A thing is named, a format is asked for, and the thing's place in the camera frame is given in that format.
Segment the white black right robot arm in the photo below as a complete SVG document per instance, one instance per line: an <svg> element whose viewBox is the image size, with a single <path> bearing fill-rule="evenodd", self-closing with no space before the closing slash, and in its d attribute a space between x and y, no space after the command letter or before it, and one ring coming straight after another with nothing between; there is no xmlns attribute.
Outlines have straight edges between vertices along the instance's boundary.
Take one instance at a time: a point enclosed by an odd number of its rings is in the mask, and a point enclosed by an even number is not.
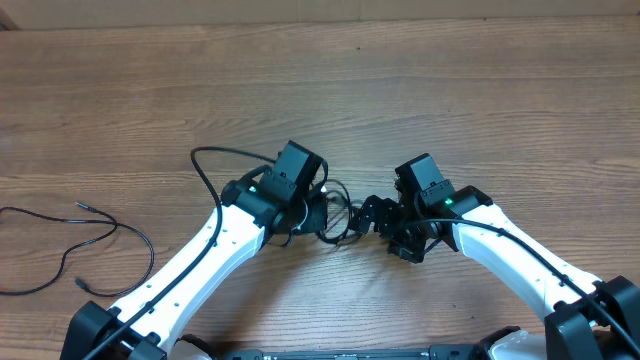
<svg viewBox="0 0 640 360"><path fill-rule="evenodd" d="M508 326L474 344L433 345L431 359L636 359L639 288L603 281L552 253L473 186L455 189L429 154L396 168L397 201L368 197L349 227L374 231L388 251L420 263L437 244L483 265L544 325L542 335Z"/></svg>

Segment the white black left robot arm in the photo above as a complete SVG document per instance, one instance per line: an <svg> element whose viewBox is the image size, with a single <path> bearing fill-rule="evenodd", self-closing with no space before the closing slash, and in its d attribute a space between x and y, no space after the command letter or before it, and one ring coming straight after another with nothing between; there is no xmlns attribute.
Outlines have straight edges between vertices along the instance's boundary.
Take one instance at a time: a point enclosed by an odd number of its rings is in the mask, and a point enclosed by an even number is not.
<svg viewBox="0 0 640 360"><path fill-rule="evenodd" d="M153 277L104 309L93 301L73 316L64 359L207 359L183 331L199 308L274 235L326 226L322 182L328 165L290 141L276 159L212 194L215 208L201 230Z"/></svg>

